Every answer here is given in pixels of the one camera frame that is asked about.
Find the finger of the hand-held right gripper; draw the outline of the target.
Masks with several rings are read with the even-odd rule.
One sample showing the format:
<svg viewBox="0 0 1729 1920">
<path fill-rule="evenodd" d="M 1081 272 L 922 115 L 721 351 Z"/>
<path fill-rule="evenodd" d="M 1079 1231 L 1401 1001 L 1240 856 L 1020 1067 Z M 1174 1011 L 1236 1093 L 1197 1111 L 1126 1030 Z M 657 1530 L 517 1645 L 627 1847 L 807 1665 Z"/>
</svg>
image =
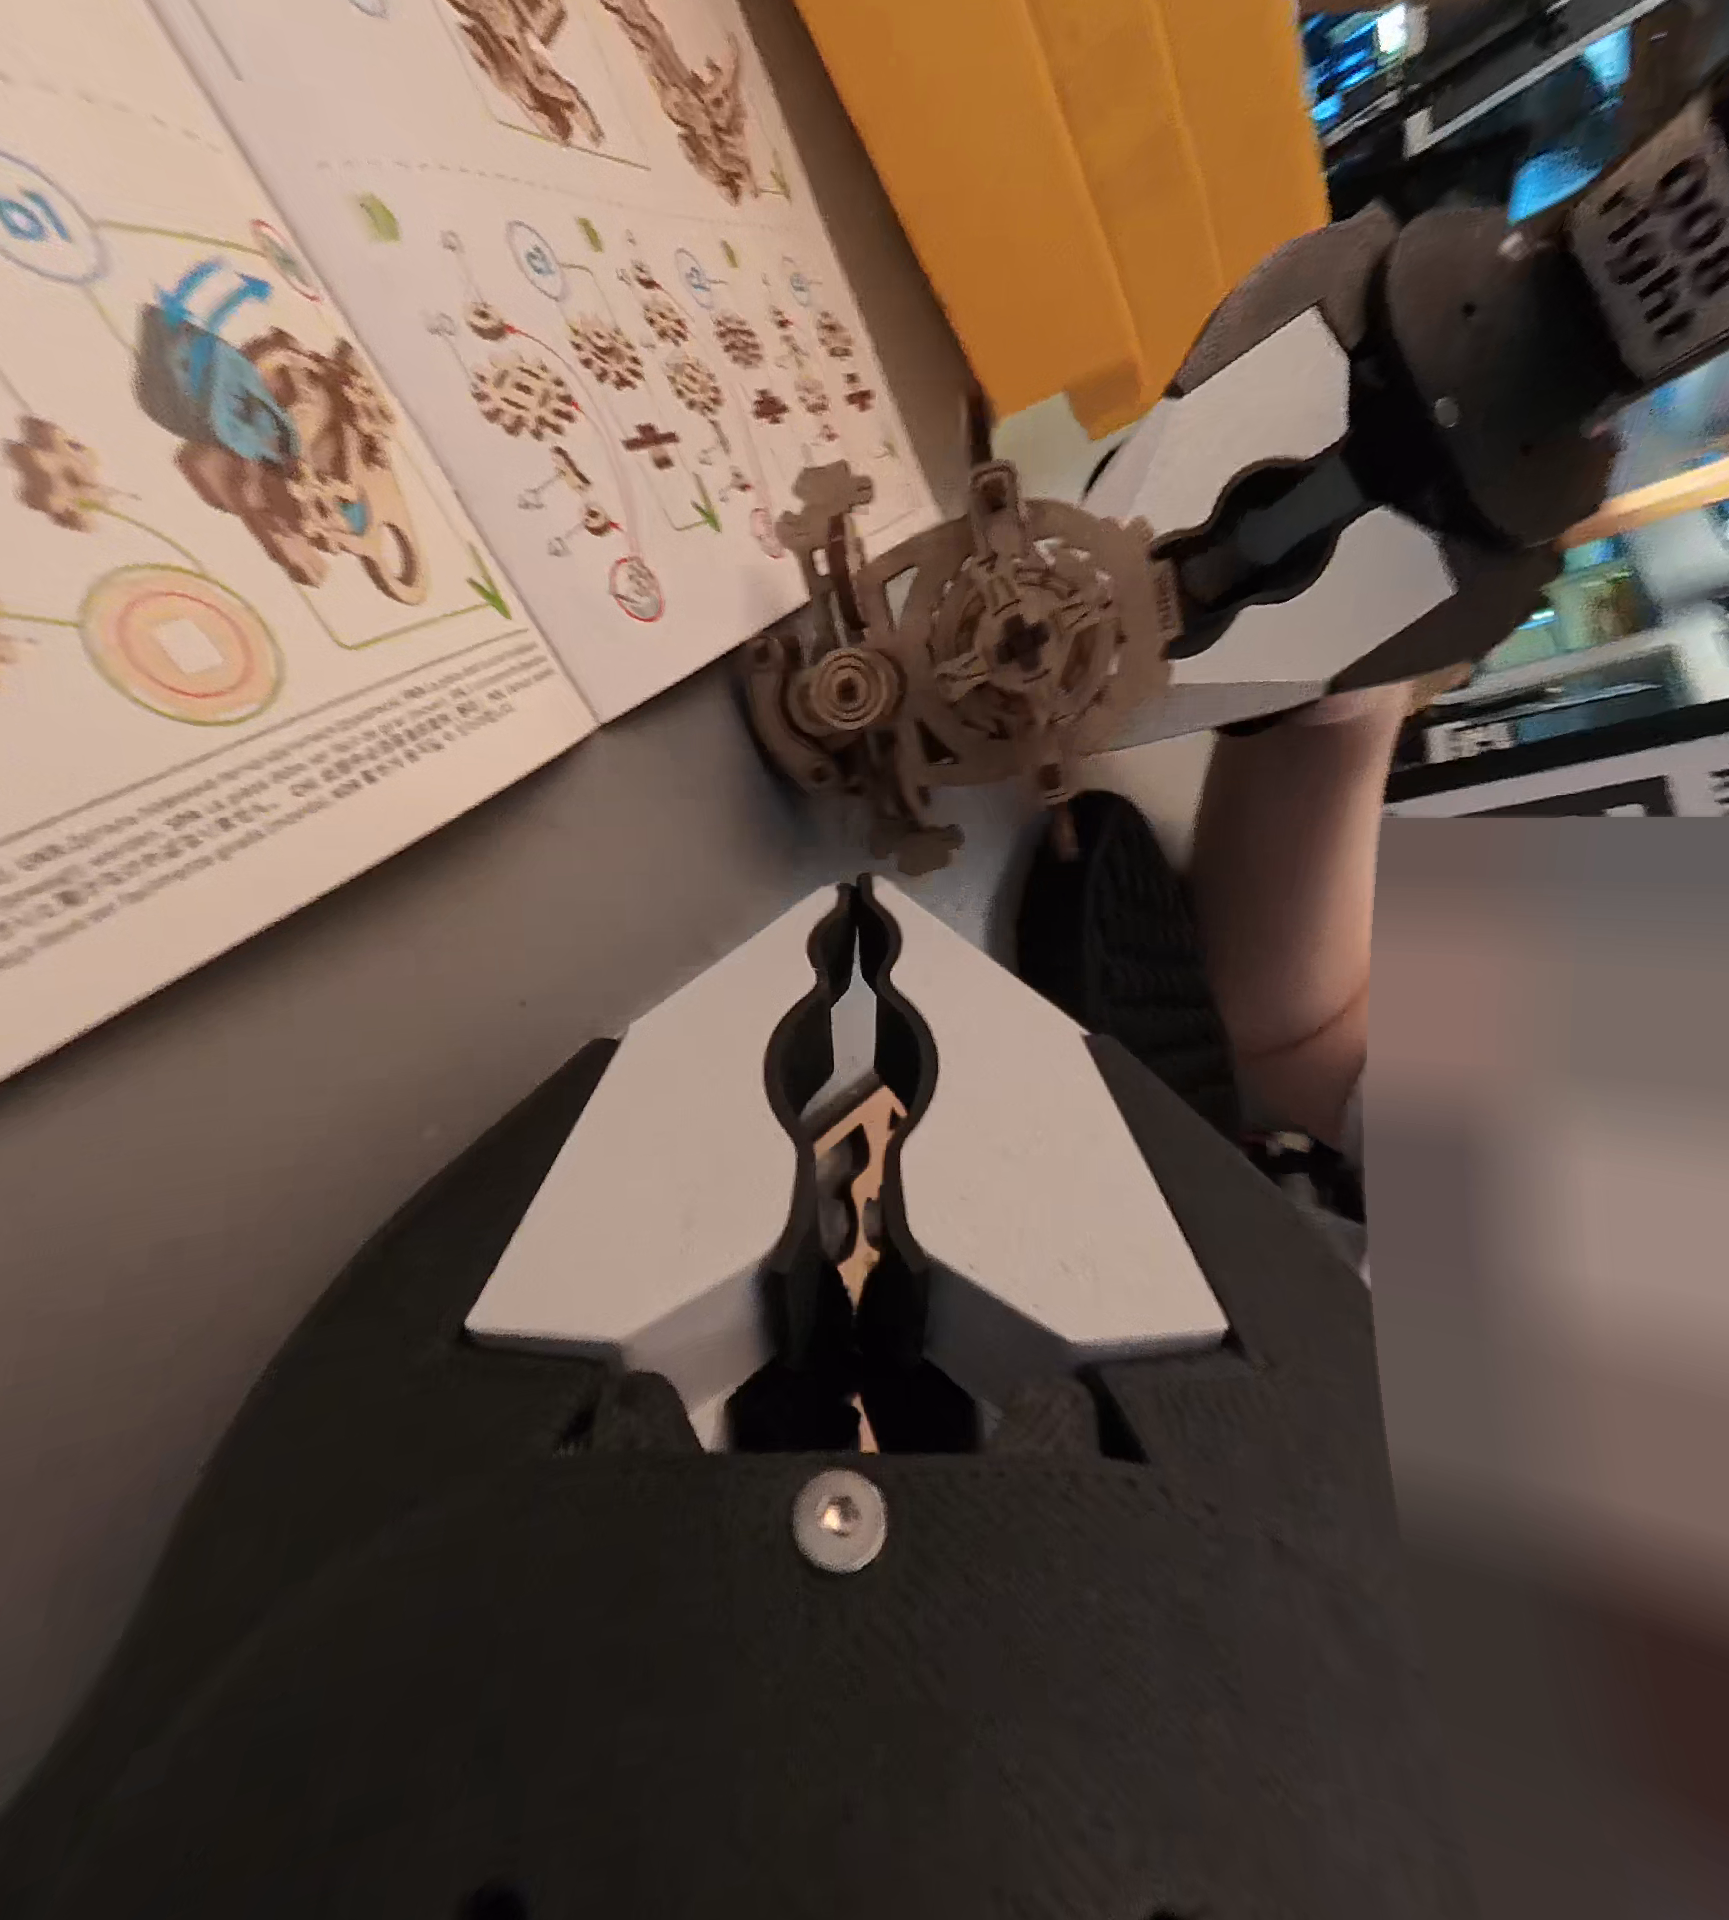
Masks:
<svg viewBox="0 0 1729 1920">
<path fill-rule="evenodd" d="M 1443 539 L 1386 505 L 1352 518 L 1304 583 L 1252 587 L 1229 608 L 1181 586 L 1182 626 L 1165 684 L 1130 711 L 1117 745 L 1142 747 L 1309 708 L 1453 590 Z"/>
<path fill-rule="evenodd" d="M 1158 539 L 1221 542 L 1345 443 L 1351 401 L 1348 350 L 1306 304 L 1188 392 L 1161 397 L 1087 490 L 1087 511 L 1140 520 Z"/>
</svg>

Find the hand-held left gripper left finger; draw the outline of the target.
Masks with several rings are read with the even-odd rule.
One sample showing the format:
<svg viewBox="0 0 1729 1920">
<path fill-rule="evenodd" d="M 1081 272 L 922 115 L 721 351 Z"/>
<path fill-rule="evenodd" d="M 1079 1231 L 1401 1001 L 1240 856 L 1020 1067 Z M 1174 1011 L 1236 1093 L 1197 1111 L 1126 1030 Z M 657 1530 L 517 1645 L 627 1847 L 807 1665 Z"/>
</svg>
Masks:
<svg viewBox="0 0 1729 1920">
<path fill-rule="evenodd" d="M 764 1270 L 837 1073 L 853 903 L 850 884 L 809 893 L 628 1025 L 468 1309 L 476 1341 L 773 1349 Z"/>
</svg>

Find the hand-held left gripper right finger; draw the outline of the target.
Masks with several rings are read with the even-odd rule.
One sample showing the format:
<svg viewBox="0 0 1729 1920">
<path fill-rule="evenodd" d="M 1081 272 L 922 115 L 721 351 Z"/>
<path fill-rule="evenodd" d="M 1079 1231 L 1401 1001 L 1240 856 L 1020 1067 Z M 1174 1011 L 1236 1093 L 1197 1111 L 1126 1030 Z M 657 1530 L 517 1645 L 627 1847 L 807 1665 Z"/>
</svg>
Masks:
<svg viewBox="0 0 1729 1920">
<path fill-rule="evenodd" d="M 890 988 L 934 1071 L 898 1156 L 936 1361 L 1125 1361 L 1219 1344 L 1225 1309 L 1087 1031 L 897 884 Z"/>
</svg>

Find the wooden gear mechanism model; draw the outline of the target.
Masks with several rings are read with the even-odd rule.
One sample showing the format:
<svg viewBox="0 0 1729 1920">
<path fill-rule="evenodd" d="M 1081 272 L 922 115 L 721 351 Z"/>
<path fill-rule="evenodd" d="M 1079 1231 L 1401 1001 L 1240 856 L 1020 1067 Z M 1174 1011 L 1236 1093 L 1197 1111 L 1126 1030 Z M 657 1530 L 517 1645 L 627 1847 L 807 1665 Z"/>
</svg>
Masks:
<svg viewBox="0 0 1729 1920">
<path fill-rule="evenodd" d="M 991 449 L 983 395 L 967 430 L 965 511 L 879 557 L 860 528 L 874 481 L 844 459 L 805 465 L 781 515 L 805 611 L 737 658 L 767 764 L 812 799 L 858 804 L 868 851 L 908 877 L 965 843 L 932 814 L 946 787 L 1017 783 L 1072 850 L 1076 767 L 1167 687 L 1182 627 L 1144 520 L 1026 493 Z"/>
</svg>

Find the person's right forearm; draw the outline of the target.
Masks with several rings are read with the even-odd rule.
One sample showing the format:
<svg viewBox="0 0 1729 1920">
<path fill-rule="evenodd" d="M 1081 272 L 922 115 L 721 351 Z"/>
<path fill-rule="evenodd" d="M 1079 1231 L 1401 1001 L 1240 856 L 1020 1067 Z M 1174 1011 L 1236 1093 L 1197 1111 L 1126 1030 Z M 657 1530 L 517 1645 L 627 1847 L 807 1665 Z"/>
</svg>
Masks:
<svg viewBox="0 0 1729 1920">
<path fill-rule="evenodd" d="M 1320 699 L 1223 736 L 1191 845 L 1212 1004 L 1247 1116 L 1356 1145 L 1385 785 L 1408 696 Z"/>
</svg>

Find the model instruction booklet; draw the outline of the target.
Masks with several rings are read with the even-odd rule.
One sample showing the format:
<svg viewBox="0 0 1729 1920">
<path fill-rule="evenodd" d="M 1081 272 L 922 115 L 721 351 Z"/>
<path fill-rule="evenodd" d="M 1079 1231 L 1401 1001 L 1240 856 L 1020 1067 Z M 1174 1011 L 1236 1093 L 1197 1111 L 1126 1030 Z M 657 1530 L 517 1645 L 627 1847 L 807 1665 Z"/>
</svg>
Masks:
<svg viewBox="0 0 1729 1920">
<path fill-rule="evenodd" d="M 0 1 L 0 1084 L 936 524 L 746 12 Z"/>
</svg>

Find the perforated wooden part sheet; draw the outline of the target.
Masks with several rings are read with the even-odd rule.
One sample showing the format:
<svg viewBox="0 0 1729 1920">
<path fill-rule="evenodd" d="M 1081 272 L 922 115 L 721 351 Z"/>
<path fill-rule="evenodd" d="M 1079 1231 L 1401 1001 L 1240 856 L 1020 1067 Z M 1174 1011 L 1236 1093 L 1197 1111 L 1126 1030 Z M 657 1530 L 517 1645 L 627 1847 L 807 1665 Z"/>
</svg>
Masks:
<svg viewBox="0 0 1729 1920">
<path fill-rule="evenodd" d="M 877 1085 L 853 1099 L 814 1147 L 819 1263 L 807 1340 L 812 1365 L 834 1368 L 849 1386 L 863 1453 L 885 1449 L 877 1415 L 897 1418 L 892 1399 L 917 1357 L 908 1274 L 894 1263 L 887 1279 L 877 1279 L 885 1254 L 880 1188 L 902 1119 L 897 1093 Z"/>
</svg>

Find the black textured wrist rest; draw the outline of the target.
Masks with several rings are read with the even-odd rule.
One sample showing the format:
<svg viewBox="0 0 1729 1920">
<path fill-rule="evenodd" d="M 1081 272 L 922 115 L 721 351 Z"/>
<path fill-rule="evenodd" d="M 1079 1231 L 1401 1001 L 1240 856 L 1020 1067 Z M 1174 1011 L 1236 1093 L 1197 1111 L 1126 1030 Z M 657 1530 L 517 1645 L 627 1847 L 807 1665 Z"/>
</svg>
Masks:
<svg viewBox="0 0 1729 1920">
<path fill-rule="evenodd" d="M 1087 790 L 1024 870 L 1020 978 L 1092 1036 L 1120 1044 L 1226 1139 L 1240 1097 L 1184 877 L 1142 810 Z"/>
</svg>

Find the yellow plastic bin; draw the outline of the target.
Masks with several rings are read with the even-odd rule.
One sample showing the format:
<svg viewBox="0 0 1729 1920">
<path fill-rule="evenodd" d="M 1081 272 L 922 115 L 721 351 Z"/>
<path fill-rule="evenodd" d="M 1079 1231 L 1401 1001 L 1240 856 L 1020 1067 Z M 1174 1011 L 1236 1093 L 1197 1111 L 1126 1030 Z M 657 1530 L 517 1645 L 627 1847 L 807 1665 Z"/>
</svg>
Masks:
<svg viewBox="0 0 1729 1920">
<path fill-rule="evenodd" d="M 798 1 L 977 381 L 1092 442 L 1330 218 L 1293 1 Z"/>
</svg>

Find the fiducial marker board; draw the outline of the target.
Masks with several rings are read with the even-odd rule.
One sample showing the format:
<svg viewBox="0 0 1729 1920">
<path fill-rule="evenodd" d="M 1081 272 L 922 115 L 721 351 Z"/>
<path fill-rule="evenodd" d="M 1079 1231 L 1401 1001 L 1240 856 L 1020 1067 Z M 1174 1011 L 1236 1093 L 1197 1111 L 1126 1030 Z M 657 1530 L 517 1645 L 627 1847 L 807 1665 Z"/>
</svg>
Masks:
<svg viewBox="0 0 1729 1920">
<path fill-rule="evenodd" d="M 1729 820 L 1729 697 L 1395 771 L 1392 818 Z"/>
</svg>

